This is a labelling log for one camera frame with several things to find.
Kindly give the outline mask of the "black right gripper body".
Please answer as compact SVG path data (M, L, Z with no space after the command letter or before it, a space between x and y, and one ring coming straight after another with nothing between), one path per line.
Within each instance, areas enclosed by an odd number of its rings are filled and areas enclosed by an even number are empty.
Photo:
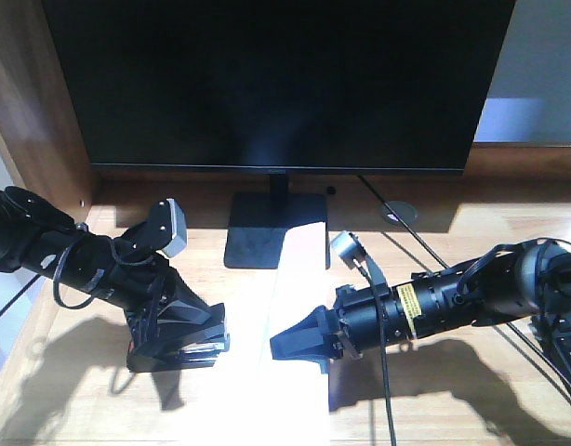
M385 285L376 287L382 303L382 316L386 346L402 342L402 305L399 296ZM347 335L349 342L361 354L380 344L380 329L375 299L369 287L357 290L351 285L336 289L333 310L339 319L339 329Z

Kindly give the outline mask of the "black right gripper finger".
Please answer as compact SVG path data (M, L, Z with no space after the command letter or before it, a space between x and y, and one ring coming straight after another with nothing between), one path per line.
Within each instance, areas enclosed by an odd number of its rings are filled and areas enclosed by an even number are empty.
M337 357L333 318L325 306L270 339L272 358L278 361L326 361Z

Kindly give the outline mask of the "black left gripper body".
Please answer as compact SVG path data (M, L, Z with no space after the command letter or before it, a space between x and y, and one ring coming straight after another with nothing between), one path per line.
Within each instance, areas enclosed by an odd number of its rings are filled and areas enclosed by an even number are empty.
M111 303L128 315L151 308L160 320L201 324L210 306L162 257L142 265L119 265L111 272Z

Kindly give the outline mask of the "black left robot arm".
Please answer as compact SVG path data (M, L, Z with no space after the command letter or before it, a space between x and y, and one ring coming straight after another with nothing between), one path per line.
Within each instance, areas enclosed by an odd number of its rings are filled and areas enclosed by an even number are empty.
M78 308L100 299L120 308L136 353L192 353L222 333L214 309L169 265L186 246L186 218L173 199L153 204L147 218L112 238L89 231L35 193L0 190L0 272L28 269L86 294Z

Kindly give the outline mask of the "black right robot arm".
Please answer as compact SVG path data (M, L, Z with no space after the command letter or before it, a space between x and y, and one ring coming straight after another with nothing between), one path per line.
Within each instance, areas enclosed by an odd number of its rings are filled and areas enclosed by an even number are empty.
M463 326L492 326L527 316L571 311L571 252L556 239L499 244L483 256L390 286L358 239L335 242L339 257L369 285L336 290L320 306L273 336L276 360L324 363Z

